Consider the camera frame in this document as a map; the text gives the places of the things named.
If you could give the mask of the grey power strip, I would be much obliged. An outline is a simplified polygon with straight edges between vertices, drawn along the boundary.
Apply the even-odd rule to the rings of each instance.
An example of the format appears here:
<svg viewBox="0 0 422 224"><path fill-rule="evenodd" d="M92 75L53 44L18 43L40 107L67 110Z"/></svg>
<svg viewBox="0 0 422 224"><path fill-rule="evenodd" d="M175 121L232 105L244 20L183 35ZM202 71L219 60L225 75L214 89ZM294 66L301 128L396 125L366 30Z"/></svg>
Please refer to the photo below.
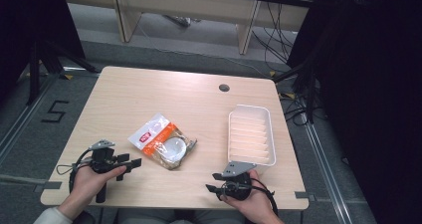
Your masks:
<svg viewBox="0 0 422 224"><path fill-rule="evenodd" d="M172 23L182 27L182 28L188 28L190 27L193 23L199 23L200 19L192 19L189 17L179 17L179 16L168 16L168 15L164 15L164 18L166 18L167 20L171 21Z"/></svg>

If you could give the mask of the black tripod stand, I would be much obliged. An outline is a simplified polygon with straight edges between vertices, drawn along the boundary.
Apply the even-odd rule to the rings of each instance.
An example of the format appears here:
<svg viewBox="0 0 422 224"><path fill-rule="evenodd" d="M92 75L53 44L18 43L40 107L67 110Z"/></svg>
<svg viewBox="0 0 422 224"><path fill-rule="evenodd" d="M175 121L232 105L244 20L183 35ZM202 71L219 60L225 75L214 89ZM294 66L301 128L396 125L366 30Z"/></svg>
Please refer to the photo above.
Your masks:
<svg viewBox="0 0 422 224"><path fill-rule="evenodd" d="M85 59L78 57L55 42L48 40L36 41L30 49L30 92L27 105L31 105L40 95L39 62L42 62L49 74L58 75L64 70L59 61L61 56L68 58L88 72L96 74L100 72L99 69L89 64Z"/></svg>

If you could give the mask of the person's left hand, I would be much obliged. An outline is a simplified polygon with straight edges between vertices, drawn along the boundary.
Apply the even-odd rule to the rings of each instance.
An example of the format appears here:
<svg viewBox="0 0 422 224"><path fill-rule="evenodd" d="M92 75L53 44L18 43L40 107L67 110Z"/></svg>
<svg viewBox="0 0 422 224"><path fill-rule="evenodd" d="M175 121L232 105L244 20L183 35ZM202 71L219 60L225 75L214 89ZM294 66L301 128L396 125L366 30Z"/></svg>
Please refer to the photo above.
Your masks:
<svg viewBox="0 0 422 224"><path fill-rule="evenodd" d="M89 166L81 167L76 175L72 192L60 206L61 211L70 216L77 215L92 202L109 180L118 177L125 171L126 167L120 166L109 172L98 174Z"/></svg>

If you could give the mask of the black metal stand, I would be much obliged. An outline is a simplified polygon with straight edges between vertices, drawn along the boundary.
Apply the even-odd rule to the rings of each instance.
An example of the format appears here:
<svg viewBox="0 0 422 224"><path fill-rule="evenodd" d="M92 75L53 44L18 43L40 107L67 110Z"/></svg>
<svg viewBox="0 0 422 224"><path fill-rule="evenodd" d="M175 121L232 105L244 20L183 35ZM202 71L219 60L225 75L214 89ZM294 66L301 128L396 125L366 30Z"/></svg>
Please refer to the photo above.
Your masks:
<svg viewBox="0 0 422 224"><path fill-rule="evenodd" d="M287 78L296 75L293 83L295 93L304 95L306 98L305 115L308 123L314 122L314 101L316 97L316 75L313 62L302 62L291 68L289 71L272 78L274 83L281 82Z"/></svg>

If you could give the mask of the dark curtain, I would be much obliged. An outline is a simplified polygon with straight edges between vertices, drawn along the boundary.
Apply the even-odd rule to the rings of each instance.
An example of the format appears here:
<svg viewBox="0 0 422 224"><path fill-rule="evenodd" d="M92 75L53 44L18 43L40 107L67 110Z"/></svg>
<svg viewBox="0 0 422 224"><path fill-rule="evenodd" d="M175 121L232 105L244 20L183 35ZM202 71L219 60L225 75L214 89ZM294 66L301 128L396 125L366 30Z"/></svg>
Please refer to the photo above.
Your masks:
<svg viewBox="0 0 422 224"><path fill-rule="evenodd" d="M422 0L314 0L289 64L319 81L377 224L422 224Z"/></svg>
<svg viewBox="0 0 422 224"><path fill-rule="evenodd" d="M0 104L44 42L85 55L67 0L0 0Z"/></svg>

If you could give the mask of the white plastic ribbed tray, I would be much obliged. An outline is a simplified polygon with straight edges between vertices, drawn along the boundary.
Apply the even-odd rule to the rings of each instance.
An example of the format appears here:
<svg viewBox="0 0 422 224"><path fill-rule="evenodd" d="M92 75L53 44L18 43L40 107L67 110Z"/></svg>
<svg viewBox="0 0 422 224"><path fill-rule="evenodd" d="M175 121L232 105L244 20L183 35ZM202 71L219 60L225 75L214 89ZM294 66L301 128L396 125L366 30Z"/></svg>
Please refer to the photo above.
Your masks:
<svg viewBox="0 0 422 224"><path fill-rule="evenodd" d="M270 112L237 105L228 117L228 160L255 163L261 169L276 164Z"/></svg>

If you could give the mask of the clear packet with orange label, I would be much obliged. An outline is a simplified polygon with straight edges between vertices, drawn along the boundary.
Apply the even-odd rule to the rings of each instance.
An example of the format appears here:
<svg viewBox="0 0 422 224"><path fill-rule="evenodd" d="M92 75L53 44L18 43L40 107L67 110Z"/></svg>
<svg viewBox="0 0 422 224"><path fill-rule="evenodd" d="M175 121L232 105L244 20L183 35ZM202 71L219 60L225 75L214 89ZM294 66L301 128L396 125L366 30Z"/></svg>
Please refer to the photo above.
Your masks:
<svg viewBox="0 0 422 224"><path fill-rule="evenodd" d="M128 141L168 170L178 168L197 143L196 139L187 137L176 124L159 112L132 134Z"/></svg>

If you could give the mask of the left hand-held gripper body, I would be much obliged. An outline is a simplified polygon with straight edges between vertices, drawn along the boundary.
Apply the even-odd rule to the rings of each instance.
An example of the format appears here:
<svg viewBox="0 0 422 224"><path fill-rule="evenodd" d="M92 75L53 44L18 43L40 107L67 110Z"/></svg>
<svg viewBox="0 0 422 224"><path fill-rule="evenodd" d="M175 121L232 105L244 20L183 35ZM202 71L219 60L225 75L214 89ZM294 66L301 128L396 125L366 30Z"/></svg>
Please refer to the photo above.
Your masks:
<svg viewBox="0 0 422 224"><path fill-rule="evenodd" d="M92 152L90 167L95 173L106 173L113 169L114 143L101 139L89 147Z"/></svg>

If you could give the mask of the grey tape strip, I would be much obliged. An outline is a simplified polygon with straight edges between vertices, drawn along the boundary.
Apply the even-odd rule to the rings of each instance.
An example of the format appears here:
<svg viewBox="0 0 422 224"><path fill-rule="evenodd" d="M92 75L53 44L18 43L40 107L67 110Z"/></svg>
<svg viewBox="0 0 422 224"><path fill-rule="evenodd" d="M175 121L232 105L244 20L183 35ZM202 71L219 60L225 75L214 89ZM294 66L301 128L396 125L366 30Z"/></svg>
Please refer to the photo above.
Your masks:
<svg viewBox="0 0 422 224"><path fill-rule="evenodd" d="M36 193L42 193L44 190L49 190L49 189L60 189L62 186L62 182L61 181L47 181L45 183L41 183L41 184L36 184L34 191Z"/></svg>
<svg viewBox="0 0 422 224"><path fill-rule="evenodd" d="M295 191L295 196L297 199L307 199L308 201L316 201L316 197L312 193L304 192L304 191Z"/></svg>

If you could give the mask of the person's right hand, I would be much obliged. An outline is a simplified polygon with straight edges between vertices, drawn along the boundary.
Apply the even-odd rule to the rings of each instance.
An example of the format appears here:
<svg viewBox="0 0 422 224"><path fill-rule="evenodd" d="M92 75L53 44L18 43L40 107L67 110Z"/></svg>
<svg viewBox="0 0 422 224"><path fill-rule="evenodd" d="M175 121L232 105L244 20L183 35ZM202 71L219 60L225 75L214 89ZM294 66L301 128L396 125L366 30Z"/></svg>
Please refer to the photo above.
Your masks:
<svg viewBox="0 0 422 224"><path fill-rule="evenodd" d="M225 196L221 196L220 199L228 205L236 208L253 223L259 217L272 215L277 216L273 211L269 198L260 190L252 190L249 197L243 201Z"/></svg>

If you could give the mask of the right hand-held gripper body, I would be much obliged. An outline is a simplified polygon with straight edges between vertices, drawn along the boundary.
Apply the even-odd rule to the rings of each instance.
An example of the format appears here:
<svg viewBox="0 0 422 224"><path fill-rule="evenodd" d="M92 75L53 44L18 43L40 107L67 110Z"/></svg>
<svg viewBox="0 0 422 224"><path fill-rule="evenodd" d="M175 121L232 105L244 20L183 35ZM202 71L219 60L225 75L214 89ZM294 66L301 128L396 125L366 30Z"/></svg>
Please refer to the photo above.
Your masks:
<svg viewBox="0 0 422 224"><path fill-rule="evenodd" d="M252 179L248 171L255 167L255 163L230 161L221 172L226 177L226 180L223 180L221 186L223 188L223 194L217 195L217 197L229 196L237 200L248 198L252 191Z"/></svg>

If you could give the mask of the light wooden desk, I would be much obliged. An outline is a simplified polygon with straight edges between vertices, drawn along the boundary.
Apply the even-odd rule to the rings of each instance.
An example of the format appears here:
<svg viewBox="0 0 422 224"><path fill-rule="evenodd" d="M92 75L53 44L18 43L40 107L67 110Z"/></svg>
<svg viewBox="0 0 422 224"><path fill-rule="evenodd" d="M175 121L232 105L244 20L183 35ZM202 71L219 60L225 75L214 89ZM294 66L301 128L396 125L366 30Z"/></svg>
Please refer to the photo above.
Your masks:
<svg viewBox="0 0 422 224"><path fill-rule="evenodd" d="M67 0L72 4L110 8L115 11L120 39L130 41L144 13L195 18L234 24L239 53L247 53L252 28L298 32L308 14L306 7L260 0Z"/></svg>

